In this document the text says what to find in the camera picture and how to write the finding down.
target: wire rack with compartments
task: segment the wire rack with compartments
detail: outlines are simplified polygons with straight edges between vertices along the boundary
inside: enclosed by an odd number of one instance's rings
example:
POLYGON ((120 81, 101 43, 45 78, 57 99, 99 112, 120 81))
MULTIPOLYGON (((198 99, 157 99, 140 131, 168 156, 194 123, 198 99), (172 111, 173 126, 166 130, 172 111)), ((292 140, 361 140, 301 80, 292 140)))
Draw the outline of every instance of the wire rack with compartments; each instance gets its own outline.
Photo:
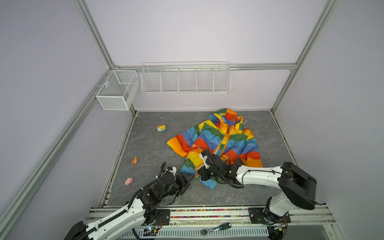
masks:
POLYGON ((143 63, 141 90, 144 94, 204 94, 231 92, 229 63, 162 65, 143 63))
POLYGON ((129 110, 139 84, 136 71, 113 70, 96 97, 104 110, 129 110))

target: small toy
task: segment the small toy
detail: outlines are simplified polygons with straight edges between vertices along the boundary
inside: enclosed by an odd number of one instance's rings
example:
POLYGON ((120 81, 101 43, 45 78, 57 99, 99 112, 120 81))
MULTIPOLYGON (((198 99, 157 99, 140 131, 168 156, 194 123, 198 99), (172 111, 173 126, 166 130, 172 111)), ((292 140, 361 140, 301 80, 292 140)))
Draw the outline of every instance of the small toy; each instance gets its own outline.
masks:
POLYGON ((133 178, 131 178, 131 177, 127 177, 127 180, 125 180, 125 185, 129 185, 129 184, 131 184, 133 182, 133 178))
POLYGON ((164 132, 166 130, 166 126, 165 125, 158 125, 157 126, 157 131, 158 132, 164 132))
POLYGON ((135 156, 132 160, 132 164, 137 164, 138 158, 135 156))

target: rainbow striped jacket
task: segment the rainbow striped jacket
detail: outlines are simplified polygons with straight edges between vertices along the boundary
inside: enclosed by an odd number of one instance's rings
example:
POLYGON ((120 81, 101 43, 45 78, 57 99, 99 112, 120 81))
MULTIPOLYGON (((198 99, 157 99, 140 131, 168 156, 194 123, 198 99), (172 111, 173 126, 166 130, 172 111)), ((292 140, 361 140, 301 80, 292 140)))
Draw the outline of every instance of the rainbow striped jacket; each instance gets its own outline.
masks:
POLYGON ((252 131, 243 127, 243 117, 231 109, 209 114, 209 120, 171 138, 167 144, 181 157, 187 157, 184 166, 194 171, 204 165, 199 154, 206 148, 223 161, 228 160, 227 164, 240 158, 248 167, 263 167, 252 131))

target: metal beam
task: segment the metal beam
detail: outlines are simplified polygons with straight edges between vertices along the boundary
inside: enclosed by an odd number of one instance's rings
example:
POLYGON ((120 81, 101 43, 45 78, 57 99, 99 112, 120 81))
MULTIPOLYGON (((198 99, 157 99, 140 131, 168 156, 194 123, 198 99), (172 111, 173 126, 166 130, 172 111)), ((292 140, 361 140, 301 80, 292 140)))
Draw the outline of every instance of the metal beam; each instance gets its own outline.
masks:
POLYGON ((85 102, 81 105, 79 110, 61 132, 60 136, 53 143, 49 151, 45 154, 44 158, 41 160, 34 172, 25 182, 24 186, 14 197, 5 212, 0 216, 0 240, 5 240, 11 233, 12 229, 20 219, 25 209, 28 207, 29 203, 32 201, 33 197, 43 184, 57 160, 60 158, 77 129, 79 129, 80 125, 83 123, 85 117, 88 115, 89 111, 96 102, 96 93, 105 82, 109 73, 110 70, 106 71, 99 83, 88 95, 85 102))
POLYGON ((109 55, 108 49, 101 37, 101 34, 96 26, 95 21, 89 11, 88 5, 85 0, 73 0, 74 5, 76 6, 81 19, 84 22, 84 25, 87 27, 87 30, 95 43, 97 49, 100 52, 101 57, 103 58, 107 68, 115 68, 115 64, 112 61, 111 56, 109 55))
POLYGON ((328 0, 327 3, 325 4, 325 7, 323 8, 323 11, 321 12, 320 17, 318 18, 316 25, 314 29, 311 32, 310 37, 307 40, 307 43, 304 46, 304 49, 301 51, 301 54, 299 58, 297 59, 296 65, 297 68, 295 70, 291 70, 291 74, 288 76, 287 81, 285 82, 283 88, 281 89, 273 107, 272 107, 272 112, 274 113, 277 108, 279 107, 280 103, 282 102, 285 94, 287 93, 289 87, 291 86, 292 82, 297 76, 297 73, 303 66, 304 61, 308 57, 310 51, 314 47, 317 39, 321 35, 322 31, 324 30, 324 27, 328 23, 329 18, 335 11, 336 7, 339 5, 340 0, 328 0))
MULTIPOLYGON (((184 68, 195 68, 199 65, 180 65, 184 68)), ((151 65, 151 68, 176 68, 180 67, 176 65, 151 65)), ((296 63, 240 63, 240 64, 230 64, 229 70, 238 71, 238 70, 295 70, 297 67, 296 63)), ((117 66, 115 70, 134 70, 136 72, 141 72, 143 66, 117 66)))

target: jacket's right sleeve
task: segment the jacket's right sleeve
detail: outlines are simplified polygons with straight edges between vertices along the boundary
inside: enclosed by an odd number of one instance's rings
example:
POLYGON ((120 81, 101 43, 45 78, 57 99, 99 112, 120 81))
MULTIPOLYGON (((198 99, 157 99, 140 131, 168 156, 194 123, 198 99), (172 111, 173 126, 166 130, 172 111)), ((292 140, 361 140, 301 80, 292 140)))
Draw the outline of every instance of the jacket's right sleeve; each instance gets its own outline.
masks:
POLYGON ((171 138, 167 144, 181 157, 186 157, 199 135, 200 128, 196 125, 176 137, 171 138))

